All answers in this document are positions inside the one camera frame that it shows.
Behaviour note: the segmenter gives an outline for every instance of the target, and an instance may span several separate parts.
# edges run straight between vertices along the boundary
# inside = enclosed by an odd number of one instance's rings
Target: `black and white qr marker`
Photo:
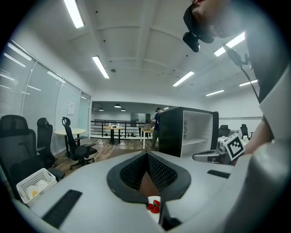
[[[238,133],[234,133],[229,136],[226,140],[224,140],[223,144],[226,147],[229,157],[231,161],[239,157],[244,151],[245,147],[242,144],[242,141],[238,135]]]

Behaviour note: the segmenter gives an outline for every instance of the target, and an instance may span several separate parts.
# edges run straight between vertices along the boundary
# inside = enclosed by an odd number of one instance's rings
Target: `black refrigerator side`
[[[160,114],[159,152],[181,156],[183,109],[177,107]]]
[[[219,131],[219,114],[217,111],[212,113],[213,115],[213,130],[212,130],[212,141],[211,141],[211,150],[217,148],[218,141],[218,131]]]

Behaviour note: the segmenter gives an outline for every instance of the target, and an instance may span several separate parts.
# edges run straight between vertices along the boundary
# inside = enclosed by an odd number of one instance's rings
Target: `chair headrest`
[[[69,126],[71,124],[71,121],[69,118],[63,116],[62,124],[63,124],[63,126]]]
[[[6,115],[0,119],[0,137],[28,135],[26,119],[17,115]]]
[[[45,117],[38,119],[36,124],[37,124],[37,127],[42,127],[42,128],[48,128],[48,126],[50,125]]]
[[[221,125],[220,129],[228,129],[228,125]]]

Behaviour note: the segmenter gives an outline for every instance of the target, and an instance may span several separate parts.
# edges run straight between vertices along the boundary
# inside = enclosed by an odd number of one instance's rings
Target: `person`
[[[260,86],[261,103],[277,83],[290,60],[287,44],[271,18],[255,4],[244,0],[194,0],[186,10],[184,22],[189,31],[206,43],[209,38],[228,38],[245,32],[249,59]],[[245,146],[252,154],[273,139],[265,117]]]
[[[152,123],[155,124],[154,132],[153,132],[153,139],[151,142],[151,148],[156,148],[156,140],[159,138],[160,135],[160,113],[162,113],[162,109],[159,107],[156,109],[155,118],[151,120]]]

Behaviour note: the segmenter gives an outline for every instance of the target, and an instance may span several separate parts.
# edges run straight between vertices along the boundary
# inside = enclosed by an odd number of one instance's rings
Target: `open mini fridge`
[[[218,112],[177,107],[160,114],[159,151],[192,159],[193,154],[216,149]]]

